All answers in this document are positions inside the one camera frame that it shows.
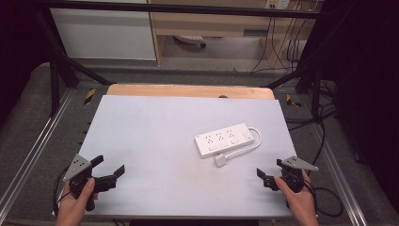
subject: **white power strip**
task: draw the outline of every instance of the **white power strip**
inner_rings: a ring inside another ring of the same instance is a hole
[[[245,123],[195,136],[201,158],[253,143],[254,137]]]

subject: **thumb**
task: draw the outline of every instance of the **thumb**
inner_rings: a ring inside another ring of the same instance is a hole
[[[88,181],[86,182],[85,186],[83,187],[83,190],[79,195],[79,198],[77,199],[77,202],[79,204],[86,206],[86,203],[88,202],[88,198],[93,193],[94,185],[95,185],[94,178],[89,178]]]
[[[291,190],[291,188],[288,187],[287,183],[285,183],[285,181],[282,180],[281,178],[279,178],[278,176],[275,176],[274,179],[275,179],[276,185],[279,187],[282,194],[284,194],[285,198],[287,198],[287,200],[289,200],[289,198],[294,195],[294,191]]]

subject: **yellow and black tape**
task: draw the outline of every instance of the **yellow and black tape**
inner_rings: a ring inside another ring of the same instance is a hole
[[[89,105],[89,104],[90,104],[90,101],[91,101],[91,99],[93,98],[95,92],[96,92],[96,89],[91,89],[91,90],[88,92],[88,96],[86,96],[86,99],[85,99],[85,101],[83,102],[83,105]]]
[[[302,107],[301,103],[296,103],[291,100],[290,94],[287,94],[287,105],[294,105],[296,107]]]

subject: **horizontal black bar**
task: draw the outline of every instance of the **horizontal black bar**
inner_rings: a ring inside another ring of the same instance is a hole
[[[110,3],[110,2],[84,2],[84,1],[59,1],[59,0],[37,0],[48,8],[74,8],[90,10],[111,11],[147,11],[147,12],[172,12],[193,14],[215,14],[215,15],[237,15],[255,17],[281,17],[302,19],[332,19],[338,16],[329,12],[319,11],[295,11],[266,8],[226,8],[226,7],[203,7],[186,5],[162,5],[162,4],[139,4],[139,3]]]

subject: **gray carpet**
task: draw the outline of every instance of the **gray carpet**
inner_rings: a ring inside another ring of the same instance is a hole
[[[100,75],[119,83],[157,83],[157,84],[192,84],[192,85],[240,85],[258,87],[281,76],[281,74],[264,73],[227,73],[227,72],[175,72],[162,70],[97,70]],[[79,152],[79,142],[84,141],[85,134],[95,114],[102,95],[107,87],[97,88],[90,105],[83,105],[89,91],[90,79],[80,76],[87,84],[74,91],[72,99],[43,150],[41,157],[33,168],[23,190],[8,213],[7,220],[30,219],[54,221],[51,216],[51,195],[54,181],[58,173],[66,167],[73,156]],[[302,107],[287,105],[286,92],[296,98],[292,89],[295,81],[291,81],[283,89],[276,89],[276,98],[280,100],[283,114],[287,118],[305,119],[307,115]],[[38,137],[40,130],[48,120],[50,113],[49,75],[47,70],[38,69],[32,74],[31,81],[25,89],[22,100],[13,109],[8,121],[1,130],[0,138],[0,191],[2,194],[12,180],[13,175],[24,161],[27,153]],[[354,160],[352,149],[348,143],[339,119],[329,118],[325,121],[327,139],[334,150],[340,166],[345,172],[352,190],[359,202],[369,224],[399,225],[399,217],[391,208],[387,198],[379,188],[375,178],[366,165]],[[311,162],[319,148],[310,126],[291,132],[297,155]],[[323,186],[336,191],[332,183],[323,155],[316,164],[321,170],[311,175],[315,186]],[[337,203],[327,193],[318,195],[319,206],[326,212],[337,212]],[[87,218],[86,221],[104,221],[99,218]],[[320,215],[323,225],[350,225],[351,221],[344,212],[338,218]]]

